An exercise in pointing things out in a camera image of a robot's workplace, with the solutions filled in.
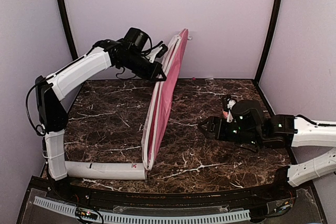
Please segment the pink racket cover bag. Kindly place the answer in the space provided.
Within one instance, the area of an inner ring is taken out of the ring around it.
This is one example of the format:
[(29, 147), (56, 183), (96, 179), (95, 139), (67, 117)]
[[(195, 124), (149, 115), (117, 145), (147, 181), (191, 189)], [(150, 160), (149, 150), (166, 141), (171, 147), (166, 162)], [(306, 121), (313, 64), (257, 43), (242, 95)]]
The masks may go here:
[(184, 28), (173, 36), (168, 51), (163, 56), (162, 65), (166, 80), (155, 83), (141, 141), (142, 162), (146, 171), (153, 168), (170, 118), (173, 93), (180, 74), (188, 34), (189, 30)]

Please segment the white shuttlecock tube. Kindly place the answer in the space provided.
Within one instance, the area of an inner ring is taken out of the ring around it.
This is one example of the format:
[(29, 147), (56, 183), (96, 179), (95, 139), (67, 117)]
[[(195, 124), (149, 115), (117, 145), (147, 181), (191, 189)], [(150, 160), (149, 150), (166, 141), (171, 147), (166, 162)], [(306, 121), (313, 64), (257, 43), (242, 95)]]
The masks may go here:
[(146, 180), (142, 163), (88, 163), (65, 161), (70, 177), (107, 180)]

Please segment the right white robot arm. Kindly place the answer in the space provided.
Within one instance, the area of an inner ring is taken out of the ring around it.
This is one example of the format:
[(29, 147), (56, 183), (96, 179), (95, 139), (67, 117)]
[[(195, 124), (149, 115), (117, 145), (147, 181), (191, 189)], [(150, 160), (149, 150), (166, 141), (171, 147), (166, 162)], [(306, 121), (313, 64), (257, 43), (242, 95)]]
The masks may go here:
[(277, 169), (274, 184), (268, 188), (273, 200), (310, 180), (335, 173), (335, 122), (313, 121), (303, 115), (276, 114), (266, 118), (256, 100), (222, 100), (223, 115), (210, 116), (198, 124), (199, 131), (208, 139), (232, 142), (250, 147), (303, 149), (297, 164)]

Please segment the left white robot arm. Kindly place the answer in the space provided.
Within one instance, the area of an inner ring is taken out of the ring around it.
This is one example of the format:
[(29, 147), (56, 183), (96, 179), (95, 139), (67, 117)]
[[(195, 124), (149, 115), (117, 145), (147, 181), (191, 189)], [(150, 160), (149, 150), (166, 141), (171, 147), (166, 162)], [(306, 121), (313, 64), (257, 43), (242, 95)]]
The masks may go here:
[(47, 162), (48, 175), (54, 180), (53, 191), (63, 201), (74, 197), (74, 189), (62, 179), (71, 177), (108, 180), (145, 180), (145, 168), (140, 163), (86, 163), (65, 160), (64, 134), (68, 113), (61, 101), (76, 87), (110, 67), (129, 69), (137, 77), (153, 82), (165, 81), (161, 58), (168, 47), (159, 42), (151, 43), (149, 35), (138, 28), (130, 28), (117, 40), (105, 39), (93, 44), (83, 56), (62, 69), (36, 79), (32, 87), (36, 91), (38, 125), (33, 128), (42, 136), (43, 156)]

